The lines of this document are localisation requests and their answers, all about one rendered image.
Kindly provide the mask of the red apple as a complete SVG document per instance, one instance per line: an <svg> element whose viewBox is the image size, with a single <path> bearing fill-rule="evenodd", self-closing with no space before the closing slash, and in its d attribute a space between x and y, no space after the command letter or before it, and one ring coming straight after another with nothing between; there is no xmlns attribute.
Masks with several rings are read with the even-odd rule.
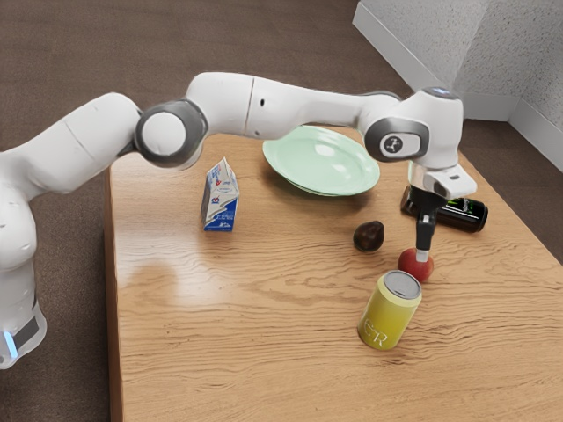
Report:
<svg viewBox="0 0 563 422"><path fill-rule="evenodd" d="M431 256L428 256L426 262L420 262L416 257L417 251L415 248L402 251L398 258L398 269L411 274L420 283L426 282L434 271L434 260Z"/></svg>

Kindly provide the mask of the black can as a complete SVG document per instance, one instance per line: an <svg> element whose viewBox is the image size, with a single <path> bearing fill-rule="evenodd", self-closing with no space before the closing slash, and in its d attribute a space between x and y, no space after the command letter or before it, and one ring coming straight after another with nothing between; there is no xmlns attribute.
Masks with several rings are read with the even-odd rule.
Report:
<svg viewBox="0 0 563 422"><path fill-rule="evenodd" d="M483 202L457 198L438 209L436 221L453 229L477 233L485 227L487 217L488 208Z"/></svg>

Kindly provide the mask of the dark brown avocado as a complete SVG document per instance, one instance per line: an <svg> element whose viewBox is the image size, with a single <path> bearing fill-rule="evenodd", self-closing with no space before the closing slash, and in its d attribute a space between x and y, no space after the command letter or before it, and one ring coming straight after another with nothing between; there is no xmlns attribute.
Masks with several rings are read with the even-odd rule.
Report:
<svg viewBox="0 0 563 422"><path fill-rule="evenodd" d="M378 251L384 243L384 225L380 221L358 225L353 234L353 243L359 251Z"/></svg>

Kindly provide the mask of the white and blue milk carton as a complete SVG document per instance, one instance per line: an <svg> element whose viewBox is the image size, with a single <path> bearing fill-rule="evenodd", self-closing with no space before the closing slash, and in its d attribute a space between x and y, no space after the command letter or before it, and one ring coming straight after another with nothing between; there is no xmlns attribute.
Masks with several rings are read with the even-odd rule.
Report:
<svg viewBox="0 0 563 422"><path fill-rule="evenodd" d="M206 176L201 203L201 222L205 231L232 231L238 208L236 175L224 157Z"/></svg>

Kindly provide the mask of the pale green plate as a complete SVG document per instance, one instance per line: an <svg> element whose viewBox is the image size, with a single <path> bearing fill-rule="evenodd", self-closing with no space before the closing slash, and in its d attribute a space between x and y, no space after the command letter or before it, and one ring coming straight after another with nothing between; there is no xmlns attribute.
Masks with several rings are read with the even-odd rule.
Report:
<svg viewBox="0 0 563 422"><path fill-rule="evenodd" d="M301 126L263 142L269 165L294 186L324 196L367 192L380 178L378 163L352 138L330 129Z"/></svg>

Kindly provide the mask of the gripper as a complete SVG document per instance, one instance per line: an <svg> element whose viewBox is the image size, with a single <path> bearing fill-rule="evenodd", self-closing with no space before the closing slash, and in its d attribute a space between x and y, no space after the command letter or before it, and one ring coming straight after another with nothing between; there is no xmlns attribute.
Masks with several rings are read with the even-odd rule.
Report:
<svg viewBox="0 0 563 422"><path fill-rule="evenodd" d="M416 209L416 261L428 262L438 209L442 207L442 196L410 186L410 199Z"/></svg>

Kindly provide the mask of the yellow can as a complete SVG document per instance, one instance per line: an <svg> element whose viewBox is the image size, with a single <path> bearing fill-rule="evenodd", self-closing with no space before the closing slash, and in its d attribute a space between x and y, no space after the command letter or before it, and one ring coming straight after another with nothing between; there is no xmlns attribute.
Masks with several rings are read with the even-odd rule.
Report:
<svg viewBox="0 0 563 422"><path fill-rule="evenodd" d="M382 275L357 325L360 339L377 350L394 348L421 298L421 285L411 274L393 270Z"/></svg>

